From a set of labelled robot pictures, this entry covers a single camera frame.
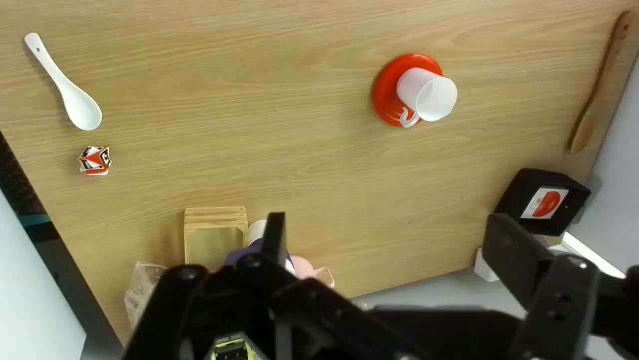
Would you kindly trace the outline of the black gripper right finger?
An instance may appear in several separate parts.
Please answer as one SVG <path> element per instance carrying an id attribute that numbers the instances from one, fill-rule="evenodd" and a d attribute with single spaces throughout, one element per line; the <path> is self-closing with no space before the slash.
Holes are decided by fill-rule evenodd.
<path id="1" fill-rule="evenodd" d="M 487 218 L 481 256 L 525 308 L 509 355 L 585 360 L 591 336 L 629 360 L 639 358 L 639 277 L 623 277 L 571 252 L 553 252 L 507 213 Z"/>

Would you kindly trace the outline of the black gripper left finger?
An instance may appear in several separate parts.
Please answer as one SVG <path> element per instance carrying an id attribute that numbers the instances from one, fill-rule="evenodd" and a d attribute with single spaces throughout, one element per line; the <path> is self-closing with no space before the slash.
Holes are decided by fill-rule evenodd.
<path id="1" fill-rule="evenodd" d="M 285 213 L 271 211 L 257 243 L 219 270 L 165 270 L 122 360 L 347 360 L 327 316 L 337 302 L 285 268 Z"/>

